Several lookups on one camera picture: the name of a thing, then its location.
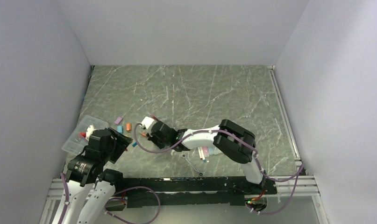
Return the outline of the blue highlighter cap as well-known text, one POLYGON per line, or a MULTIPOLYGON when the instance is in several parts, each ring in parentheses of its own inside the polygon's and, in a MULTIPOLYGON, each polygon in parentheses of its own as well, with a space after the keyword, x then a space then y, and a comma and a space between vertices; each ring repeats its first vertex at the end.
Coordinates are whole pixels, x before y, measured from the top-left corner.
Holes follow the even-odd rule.
POLYGON ((117 126, 117 132, 123 134, 123 127, 122 126, 117 126))

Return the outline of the orange highlighter cap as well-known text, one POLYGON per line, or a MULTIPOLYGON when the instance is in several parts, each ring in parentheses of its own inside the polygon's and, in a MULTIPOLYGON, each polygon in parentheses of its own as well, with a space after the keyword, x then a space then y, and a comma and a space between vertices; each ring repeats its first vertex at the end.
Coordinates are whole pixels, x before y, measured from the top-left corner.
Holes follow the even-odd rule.
POLYGON ((131 132, 132 131, 132 124, 131 123, 127 123, 126 124, 126 131, 127 132, 131 132))

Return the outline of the pink highlighter cap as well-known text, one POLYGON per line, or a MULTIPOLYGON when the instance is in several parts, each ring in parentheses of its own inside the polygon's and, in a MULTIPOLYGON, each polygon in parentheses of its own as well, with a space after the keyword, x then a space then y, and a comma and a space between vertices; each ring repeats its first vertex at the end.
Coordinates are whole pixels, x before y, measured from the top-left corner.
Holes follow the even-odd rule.
POLYGON ((115 124, 118 125, 122 122, 123 118, 122 117, 118 117, 116 120, 115 120, 115 124))

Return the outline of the red capped white marker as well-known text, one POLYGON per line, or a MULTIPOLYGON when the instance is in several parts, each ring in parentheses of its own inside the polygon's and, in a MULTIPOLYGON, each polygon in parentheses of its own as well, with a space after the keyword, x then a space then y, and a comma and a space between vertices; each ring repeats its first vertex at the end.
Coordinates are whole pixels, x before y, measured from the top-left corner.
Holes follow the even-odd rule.
POLYGON ((202 147, 199 147, 199 148, 198 148, 198 152, 199 152, 199 157, 200 157, 200 159, 203 160, 203 159, 204 159, 204 154, 203 154, 203 149, 202 149, 202 147))

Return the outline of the pink highlighter body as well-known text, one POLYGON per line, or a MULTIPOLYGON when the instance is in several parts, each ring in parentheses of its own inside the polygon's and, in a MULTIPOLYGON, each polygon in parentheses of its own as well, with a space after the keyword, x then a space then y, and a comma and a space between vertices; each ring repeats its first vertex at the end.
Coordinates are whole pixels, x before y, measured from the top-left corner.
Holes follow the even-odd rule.
POLYGON ((209 152, 208 152, 207 147, 203 147, 203 151, 204 151, 205 156, 209 156, 209 152))

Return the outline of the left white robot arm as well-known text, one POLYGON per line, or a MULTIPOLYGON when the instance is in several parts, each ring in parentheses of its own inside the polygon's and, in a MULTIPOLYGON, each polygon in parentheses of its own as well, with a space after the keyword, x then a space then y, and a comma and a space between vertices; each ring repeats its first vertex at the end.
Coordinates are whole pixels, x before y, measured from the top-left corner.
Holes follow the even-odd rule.
POLYGON ((116 163, 132 142, 110 127, 89 135, 82 152, 61 173, 64 191, 54 224, 92 224, 111 196, 124 191, 123 174, 104 166, 116 163))

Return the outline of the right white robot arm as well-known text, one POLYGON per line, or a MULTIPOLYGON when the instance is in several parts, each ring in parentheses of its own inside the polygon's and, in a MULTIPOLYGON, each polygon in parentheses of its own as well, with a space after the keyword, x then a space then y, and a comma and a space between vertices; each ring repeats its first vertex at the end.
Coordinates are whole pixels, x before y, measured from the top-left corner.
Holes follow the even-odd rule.
POLYGON ((176 152, 196 148, 216 149, 243 170, 243 183, 232 184, 230 189, 246 195, 275 194, 274 181, 268 181, 266 172, 257 164, 255 135, 240 125, 224 119, 219 125, 205 129, 173 129, 164 122, 145 117, 140 125, 149 141, 159 149, 176 152))

